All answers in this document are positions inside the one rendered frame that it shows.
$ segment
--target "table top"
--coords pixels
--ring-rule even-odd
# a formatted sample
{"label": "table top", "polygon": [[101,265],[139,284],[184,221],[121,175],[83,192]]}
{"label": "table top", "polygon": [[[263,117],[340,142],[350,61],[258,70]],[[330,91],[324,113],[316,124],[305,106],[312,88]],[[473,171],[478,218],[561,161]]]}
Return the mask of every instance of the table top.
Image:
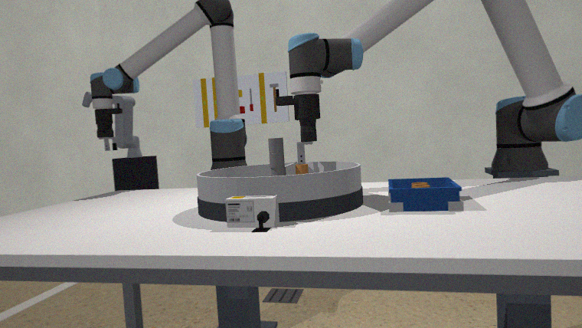
{"label": "table top", "polygon": [[456,180],[462,212],[352,212],[265,233],[198,215],[196,189],[115,192],[0,218],[0,267],[582,277],[582,179]]}

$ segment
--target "floor grate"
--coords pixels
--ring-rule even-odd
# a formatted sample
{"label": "floor grate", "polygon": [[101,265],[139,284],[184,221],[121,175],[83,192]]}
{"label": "floor grate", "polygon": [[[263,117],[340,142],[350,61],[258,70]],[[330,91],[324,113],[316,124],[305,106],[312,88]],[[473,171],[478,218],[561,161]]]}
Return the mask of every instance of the floor grate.
{"label": "floor grate", "polygon": [[273,288],[266,295],[265,303],[297,303],[303,289]]}

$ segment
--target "blue plastic tray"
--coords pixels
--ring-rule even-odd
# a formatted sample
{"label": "blue plastic tray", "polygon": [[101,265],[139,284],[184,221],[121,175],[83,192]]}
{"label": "blue plastic tray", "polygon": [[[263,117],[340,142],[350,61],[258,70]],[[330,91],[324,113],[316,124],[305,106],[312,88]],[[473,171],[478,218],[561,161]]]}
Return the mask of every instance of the blue plastic tray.
{"label": "blue plastic tray", "polygon": [[[403,203],[406,212],[448,211],[449,202],[460,201],[461,186],[451,178],[390,179],[390,200]],[[413,182],[426,182],[428,188],[412,188]]]}

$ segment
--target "floor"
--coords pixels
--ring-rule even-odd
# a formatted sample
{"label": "floor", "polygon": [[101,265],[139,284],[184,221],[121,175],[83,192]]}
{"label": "floor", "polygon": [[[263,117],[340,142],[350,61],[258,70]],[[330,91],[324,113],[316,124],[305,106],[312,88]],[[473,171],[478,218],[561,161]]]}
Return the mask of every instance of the floor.
{"label": "floor", "polygon": [[[0,313],[62,283],[0,281]],[[260,287],[262,301],[271,287]],[[212,286],[142,285],[146,328],[217,328]],[[121,284],[75,284],[0,321],[0,328],[125,327]],[[260,303],[278,328],[496,327],[495,295],[304,289],[298,303]],[[582,328],[582,297],[551,298],[552,327]]]}

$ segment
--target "table leg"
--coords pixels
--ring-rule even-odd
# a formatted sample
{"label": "table leg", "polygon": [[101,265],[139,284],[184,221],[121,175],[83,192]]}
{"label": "table leg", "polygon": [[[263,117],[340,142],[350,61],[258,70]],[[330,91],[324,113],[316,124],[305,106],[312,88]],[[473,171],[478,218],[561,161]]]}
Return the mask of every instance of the table leg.
{"label": "table leg", "polygon": [[123,283],[123,306],[126,311],[127,328],[143,328],[142,296],[139,284]]}
{"label": "table leg", "polygon": [[497,294],[498,328],[551,328],[549,295]]}
{"label": "table leg", "polygon": [[276,328],[277,322],[261,321],[259,287],[216,286],[218,328]]}

